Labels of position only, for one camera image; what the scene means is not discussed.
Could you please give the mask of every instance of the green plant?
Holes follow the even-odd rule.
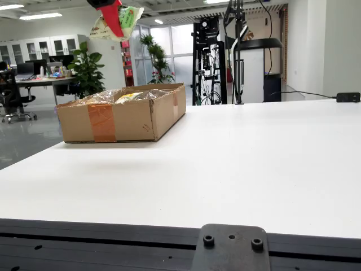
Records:
[[[152,75],[153,79],[148,84],[164,83],[164,81],[168,83],[174,82],[174,72],[171,75],[166,74],[169,71],[169,63],[165,59],[165,51],[154,41],[153,36],[142,36],[140,42],[147,47],[152,65],[156,69],[156,72]]]
[[[74,60],[68,65],[68,69],[74,69],[77,72],[77,80],[80,88],[77,95],[80,98],[92,95],[104,90],[104,83],[101,82],[103,74],[98,68],[104,67],[103,64],[97,64],[102,58],[100,53],[88,54],[87,43],[80,44],[80,50],[74,51]]]

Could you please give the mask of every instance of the wall cabinet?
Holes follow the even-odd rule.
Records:
[[[58,36],[51,37],[50,41],[53,55],[72,55],[79,49],[79,45],[86,41],[86,37],[82,35]]]
[[[1,42],[0,61],[17,65],[27,60],[48,59],[51,55],[72,55],[86,40],[83,35],[68,35]]]

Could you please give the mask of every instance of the glass window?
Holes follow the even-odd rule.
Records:
[[[146,76],[147,76],[147,83],[149,83],[153,78],[152,78],[152,73],[153,73],[153,65],[152,65],[152,61],[150,59],[146,59],[144,61],[145,65],[146,65]]]
[[[165,51],[166,55],[170,55],[170,38],[169,38],[169,28],[151,28],[151,34],[155,39],[155,42],[158,43]]]
[[[146,85],[146,73],[144,71],[144,64],[142,60],[135,60],[135,69],[137,70],[138,86]]]
[[[189,54],[193,52],[193,25],[179,25],[171,27],[171,39],[173,41],[173,54]]]
[[[140,27],[136,25],[133,32],[131,33],[131,43],[133,43],[135,56],[143,56],[142,45],[139,42],[140,39]]]
[[[186,85],[187,105],[192,105],[192,89],[190,87],[193,72],[192,62],[192,56],[181,56],[178,58],[174,58],[175,82],[184,82],[184,84]]]
[[[149,35],[149,28],[142,27],[142,36],[146,36],[146,35]],[[143,46],[143,52],[144,52],[144,56],[149,56],[146,46]]]

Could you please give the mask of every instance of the black office chair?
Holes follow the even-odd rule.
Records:
[[[6,116],[2,119],[5,123],[11,123],[13,117],[22,119],[27,117],[29,120],[37,120],[38,117],[33,112],[24,112],[23,103],[29,103],[35,100],[35,96],[32,96],[29,92],[29,96],[21,97],[19,88],[15,80],[15,71],[3,71],[0,72],[0,103],[5,108]]]

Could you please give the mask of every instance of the office desk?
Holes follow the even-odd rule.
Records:
[[[17,81],[16,84],[20,88],[32,88],[33,86],[55,86],[55,85],[67,85],[71,82],[75,82],[75,77],[66,77],[66,78],[44,78],[43,80],[26,80],[26,81]],[[55,104],[58,105],[58,99],[56,98],[55,88],[52,88],[54,91]]]
[[[187,107],[158,141],[60,143],[0,171],[0,217],[361,238],[361,103]]]

